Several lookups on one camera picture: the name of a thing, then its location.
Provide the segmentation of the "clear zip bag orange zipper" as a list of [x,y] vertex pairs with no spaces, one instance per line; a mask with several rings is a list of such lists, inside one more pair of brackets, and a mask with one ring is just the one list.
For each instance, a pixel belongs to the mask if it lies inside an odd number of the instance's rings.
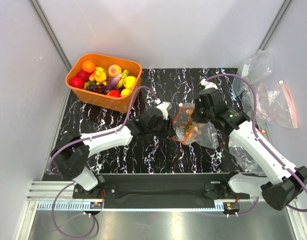
[[193,103],[179,104],[179,111],[172,122],[175,131],[173,139],[187,146],[197,143],[209,149],[217,149],[219,141],[216,128],[210,122],[196,123],[193,120],[194,108]]

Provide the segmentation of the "yellow lemon large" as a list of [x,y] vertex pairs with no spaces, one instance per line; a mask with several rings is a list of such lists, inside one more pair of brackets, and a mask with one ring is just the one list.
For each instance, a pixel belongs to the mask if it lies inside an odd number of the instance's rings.
[[132,89],[137,82],[137,78],[134,76],[127,76],[123,80],[123,86],[126,89]]

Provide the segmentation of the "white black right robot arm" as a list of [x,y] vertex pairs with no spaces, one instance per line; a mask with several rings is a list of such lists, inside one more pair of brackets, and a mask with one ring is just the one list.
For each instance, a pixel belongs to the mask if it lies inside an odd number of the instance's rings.
[[261,196],[273,209],[281,211],[299,194],[307,192],[307,168],[297,167],[283,157],[255,128],[242,108],[228,107],[221,92],[214,87],[203,89],[195,99],[193,120],[211,123],[238,143],[264,171],[265,176],[234,174],[220,186],[225,198],[237,193]]

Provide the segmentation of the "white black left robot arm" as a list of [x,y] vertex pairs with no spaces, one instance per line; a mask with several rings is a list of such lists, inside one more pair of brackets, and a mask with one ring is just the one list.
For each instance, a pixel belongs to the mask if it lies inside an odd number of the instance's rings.
[[47,171],[50,175],[61,176],[65,181],[75,182],[90,198],[96,198],[101,194],[102,186],[86,166],[88,158],[108,149],[127,146],[139,137],[172,137],[172,121],[168,112],[153,108],[125,120],[115,128],[74,137],[67,144],[52,150]]

